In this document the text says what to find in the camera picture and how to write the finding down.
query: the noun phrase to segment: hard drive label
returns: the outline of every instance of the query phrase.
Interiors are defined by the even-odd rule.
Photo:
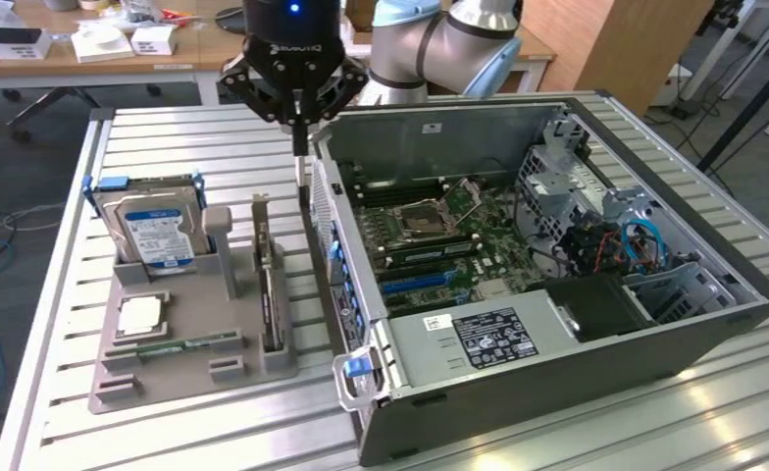
[[[539,354],[513,307],[454,320],[468,361],[479,370]]]
[[[178,227],[184,222],[176,209],[126,214],[126,224],[144,263],[156,268],[187,265],[195,258],[190,236]]]

